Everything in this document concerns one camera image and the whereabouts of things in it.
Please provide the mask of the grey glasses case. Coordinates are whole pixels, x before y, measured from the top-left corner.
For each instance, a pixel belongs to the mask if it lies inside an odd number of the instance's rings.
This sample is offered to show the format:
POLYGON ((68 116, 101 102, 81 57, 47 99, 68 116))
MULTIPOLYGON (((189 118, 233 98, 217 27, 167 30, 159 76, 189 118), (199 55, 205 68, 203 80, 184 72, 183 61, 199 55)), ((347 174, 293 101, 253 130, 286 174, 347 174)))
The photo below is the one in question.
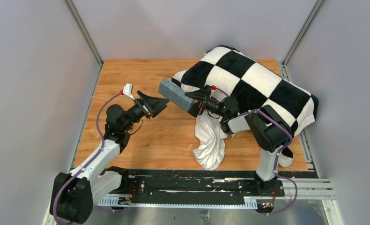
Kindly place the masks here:
POLYGON ((158 91, 162 96, 187 112, 190 111, 194 104, 194 100, 187 97, 185 92, 173 83, 170 78, 160 82, 158 91))

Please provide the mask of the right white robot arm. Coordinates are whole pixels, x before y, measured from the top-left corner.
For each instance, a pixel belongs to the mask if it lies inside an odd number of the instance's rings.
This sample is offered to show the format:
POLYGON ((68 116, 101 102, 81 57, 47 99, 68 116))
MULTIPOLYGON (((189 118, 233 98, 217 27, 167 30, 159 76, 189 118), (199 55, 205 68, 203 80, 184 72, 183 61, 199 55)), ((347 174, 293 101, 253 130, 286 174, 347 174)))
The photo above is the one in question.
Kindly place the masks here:
POLYGON ((220 128, 229 135, 250 130, 261 149, 259 166, 254 175, 254 189, 258 195, 267 195, 277 181, 277 166, 280 153, 293 140, 292 129, 270 105, 248 110, 241 114, 235 97, 226 95, 222 101, 211 94, 216 86, 185 93, 186 97, 197 100, 199 112, 214 113, 221 117, 220 128))

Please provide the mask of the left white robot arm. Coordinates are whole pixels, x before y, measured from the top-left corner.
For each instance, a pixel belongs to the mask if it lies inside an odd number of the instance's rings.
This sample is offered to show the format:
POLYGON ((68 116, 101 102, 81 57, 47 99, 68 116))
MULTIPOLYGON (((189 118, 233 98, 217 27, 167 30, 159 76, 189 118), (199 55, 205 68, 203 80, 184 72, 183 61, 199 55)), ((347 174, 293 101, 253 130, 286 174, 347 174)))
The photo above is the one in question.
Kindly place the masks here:
POLYGON ((138 98, 125 90, 116 94, 117 97, 124 95, 133 101, 134 105, 128 110, 118 104, 110 104, 115 97, 103 104, 96 117, 99 122, 100 115, 106 111, 104 131, 96 125, 101 137, 100 144, 79 166, 55 177, 50 214, 57 224, 83 224, 88 220, 94 206, 111 191, 123 194, 129 190, 129 179, 119 172, 105 169, 127 146, 131 136, 129 130, 133 125, 144 117, 154 118, 169 102, 166 98, 151 97, 141 91, 137 93, 138 98))

